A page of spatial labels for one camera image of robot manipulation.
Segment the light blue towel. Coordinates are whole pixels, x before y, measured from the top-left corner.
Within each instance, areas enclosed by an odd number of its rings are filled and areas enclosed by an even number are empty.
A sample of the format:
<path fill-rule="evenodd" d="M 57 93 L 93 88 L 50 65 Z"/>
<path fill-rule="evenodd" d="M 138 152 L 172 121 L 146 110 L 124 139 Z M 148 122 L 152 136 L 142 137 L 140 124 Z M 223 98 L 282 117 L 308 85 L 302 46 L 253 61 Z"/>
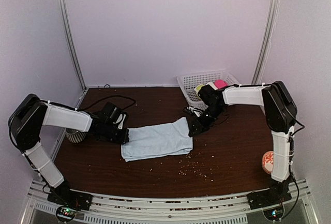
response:
<path fill-rule="evenodd" d="M 175 122 L 129 129 L 129 142 L 121 146 L 126 161 L 186 155 L 193 150 L 185 117 Z"/>

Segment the green patterned towel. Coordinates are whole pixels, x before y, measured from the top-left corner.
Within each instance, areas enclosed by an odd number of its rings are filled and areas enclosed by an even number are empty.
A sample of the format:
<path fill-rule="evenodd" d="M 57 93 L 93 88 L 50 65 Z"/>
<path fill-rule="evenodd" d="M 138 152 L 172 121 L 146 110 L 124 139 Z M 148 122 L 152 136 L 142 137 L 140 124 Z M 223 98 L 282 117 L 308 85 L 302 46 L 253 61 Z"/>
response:
<path fill-rule="evenodd" d="M 194 88 L 194 91 L 196 92 L 197 97 L 199 98 L 199 91 L 201 90 L 202 87 L 204 87 L 204 84 L 199 84 Z"/>

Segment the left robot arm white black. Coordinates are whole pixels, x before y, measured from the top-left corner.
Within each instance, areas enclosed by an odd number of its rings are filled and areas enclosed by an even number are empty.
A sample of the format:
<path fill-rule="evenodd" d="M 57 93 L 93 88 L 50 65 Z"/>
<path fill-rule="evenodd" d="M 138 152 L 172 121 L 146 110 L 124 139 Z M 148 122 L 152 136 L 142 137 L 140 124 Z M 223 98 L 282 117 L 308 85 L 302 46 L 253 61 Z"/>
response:
<path fill-rule="evenodd" d="M 11 114 L 8 131 L 13 145 L 54 190 L 55 198 L 62 205 L 70 205 L 74 193 L 43 147 L 41 139 L 45 129 L 71 129 L 122 145 L 129 141 L 129 130 L 125 127 L 127 117 L 126 111 L 110 102 L 97 113 L 92 113 L 88 109 L 73 108 L 28 94 Z"/>

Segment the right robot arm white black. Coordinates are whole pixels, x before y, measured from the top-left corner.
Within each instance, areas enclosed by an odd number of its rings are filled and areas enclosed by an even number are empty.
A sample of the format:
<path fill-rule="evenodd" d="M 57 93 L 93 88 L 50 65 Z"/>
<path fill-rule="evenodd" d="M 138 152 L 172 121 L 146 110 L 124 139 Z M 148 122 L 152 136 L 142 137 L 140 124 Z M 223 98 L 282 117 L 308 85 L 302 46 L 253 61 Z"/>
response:
<path fill-rule="evenodd" d="M 198 96 L 206 105 L 199 114 L 192 113 L 188 120 L 190 137 L 197 136 L 210 130 L 219 115 L 230 106 L 258 106 L 264 111 L 266 125 L 273 140 L 274 165 L 271 179 L 274 185 L 265 193 L 265 200 L 276 204 L 285 195 L 285 184 L 292 174 L 294 155 L 294 137 L 298 130 L 305 125 L 297 119 L 298 109 L 287 87 L 282 81 L 270 84 L 229 85 L 214 89 L 210 85 L 201 87 Z"/>

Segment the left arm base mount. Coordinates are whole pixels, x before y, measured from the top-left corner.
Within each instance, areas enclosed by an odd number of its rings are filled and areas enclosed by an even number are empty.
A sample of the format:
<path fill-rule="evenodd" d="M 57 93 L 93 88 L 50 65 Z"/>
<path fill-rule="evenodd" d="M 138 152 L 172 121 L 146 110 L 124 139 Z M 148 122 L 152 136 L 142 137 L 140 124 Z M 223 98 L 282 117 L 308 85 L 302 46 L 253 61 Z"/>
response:
<path fill-rule="evenodd" d="M 76 210 L 88 211 L 93 196 L 89 193 L 83 193 L 71 190 L 71 186 L 68 181 L 62 182 L 58 187 L 50 188 L 47 200 L 59 205 L 68 206 Z"/>

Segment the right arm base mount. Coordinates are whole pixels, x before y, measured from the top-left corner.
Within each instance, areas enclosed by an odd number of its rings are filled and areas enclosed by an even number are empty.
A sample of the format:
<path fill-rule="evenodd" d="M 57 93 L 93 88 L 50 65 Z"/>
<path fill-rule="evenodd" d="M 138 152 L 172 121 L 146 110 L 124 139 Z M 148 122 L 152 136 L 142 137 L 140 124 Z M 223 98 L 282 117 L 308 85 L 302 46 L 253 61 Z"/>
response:
<path fill-rule="evenodd" d="M 247 194 L 247 200 L 251 210 L 281 204 L 283 201 L 289 201 L 291 199 L 289 184 L 286 182 L 275 181 L 266 190 L 253 191 Z"/>

